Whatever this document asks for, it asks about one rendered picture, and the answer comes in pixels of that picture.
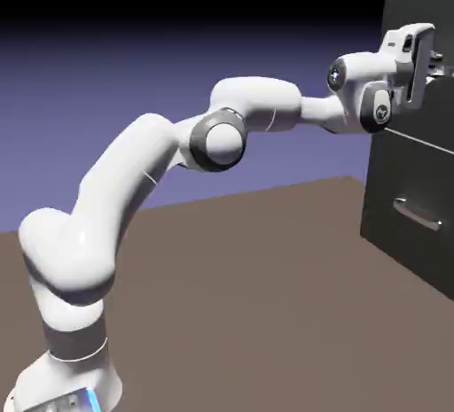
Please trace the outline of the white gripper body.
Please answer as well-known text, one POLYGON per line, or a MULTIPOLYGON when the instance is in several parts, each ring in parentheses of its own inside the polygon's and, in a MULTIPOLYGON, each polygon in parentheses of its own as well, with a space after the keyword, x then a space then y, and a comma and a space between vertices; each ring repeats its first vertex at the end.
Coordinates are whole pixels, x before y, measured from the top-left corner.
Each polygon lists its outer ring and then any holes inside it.
POLYGON ((414 23, 402 27, 403 104, 416 110, 425 93, 427 74, 431 62, 435 27, 430 23, 414 23))

